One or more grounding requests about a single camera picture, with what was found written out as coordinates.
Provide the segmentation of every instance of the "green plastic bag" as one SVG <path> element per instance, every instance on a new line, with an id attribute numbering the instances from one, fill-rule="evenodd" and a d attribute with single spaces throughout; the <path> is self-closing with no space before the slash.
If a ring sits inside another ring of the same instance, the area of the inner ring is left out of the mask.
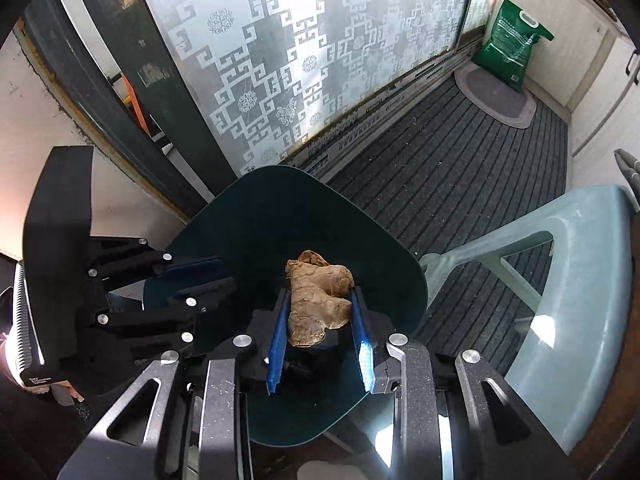
<path id="1" fill-rule="evenodd" d="M 498 11 L 489 41 L 476 52 L 473 62 L 522 92 L 531 47 L 540 37 L 551 41 L 554 35 L 516 4 L 505 0 Z"/>

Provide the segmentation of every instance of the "dark gray carpet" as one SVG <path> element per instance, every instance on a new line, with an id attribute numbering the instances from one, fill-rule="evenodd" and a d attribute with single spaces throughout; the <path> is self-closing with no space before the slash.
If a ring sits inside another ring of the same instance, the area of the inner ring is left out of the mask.
<path id="1" fill-rule="evenodd" d="M 444 253 L 564 193 L 567 126 L 544 103 L 529 128 L 505 126 L 465 98 L 453 77 L 336 175 L 330 186 L 364 209 L 416 259 Z M 540 293 L 549 245 L 508 258 Z M 475 348 L 505 374 L 529 309 L 479 264 L 457 267 L 419 338 L 430 351 Z"/>

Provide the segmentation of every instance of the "white cabinet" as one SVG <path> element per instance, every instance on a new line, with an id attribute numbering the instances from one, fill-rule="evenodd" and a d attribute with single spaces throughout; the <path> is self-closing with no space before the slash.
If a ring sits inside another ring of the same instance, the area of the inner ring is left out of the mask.
<path id="1" fill-rule="evenodd" d="M 504 0 L 497 0 L 488 27 Z M 527 76 L 563 107 L 578 89 L 610 28 L 609 17 L 591 0 L 511 0 L 547 28 L 555 39 L 533 47 Z"/>
<path id="2" fill-rule="evenodd" d="M 640 157 L 640 86 L 635 84 L 593 139 L 574 156 L 572 188 L 619 184 L 631 196 L 613 157 L 617 148 Z"/>
<path id="3" fill-rule="evenodd" d="M 629 38 L 618 37 L 600 73 L 569 124 L 569 149 L 575 153 L 593 135 L 616 103 L 633 84 L 640 56 Z"/>

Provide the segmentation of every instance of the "orange strip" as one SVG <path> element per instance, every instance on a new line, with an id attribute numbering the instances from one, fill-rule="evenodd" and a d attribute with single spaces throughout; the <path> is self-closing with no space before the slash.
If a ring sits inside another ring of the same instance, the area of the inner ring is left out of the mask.
<path id="1" fill-rule="evenodd" d="M 129 93 L 129 97 L 131 97 L 131 103 L 133 104 L 133 111 L 136 113 L 136 117 L 138 118 L 138 122 L 140 123 L 140 127 L 146 131 L 146 134 L 150 136 L 149 128 L 146 126 L 145 117 L 142 114 L 142 110 L 140 109 L 140 103 L 138 102 L 138 98 L 136 97 L 136 93 L 133 91 L 133 86 L 124 74 L 122 75 L 122 80 L 124 81 L 124 86 L 127 88 L 127 92 Z"/>

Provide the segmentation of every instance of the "ginger root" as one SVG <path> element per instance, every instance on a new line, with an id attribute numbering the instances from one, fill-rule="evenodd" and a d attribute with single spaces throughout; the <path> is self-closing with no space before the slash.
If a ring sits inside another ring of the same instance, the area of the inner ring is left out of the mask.
<path id="1" fill-rule="evenodd" d="M 287 261 L 291 281 L 289 343 L 308 347 L 321 342 L 324 329 L 344 326 L 351 318 L 351 301 L 344 296 L 353 286 L 353 276 L 342 265 L 329 265 L 320 254 L 303 251 Z"/>

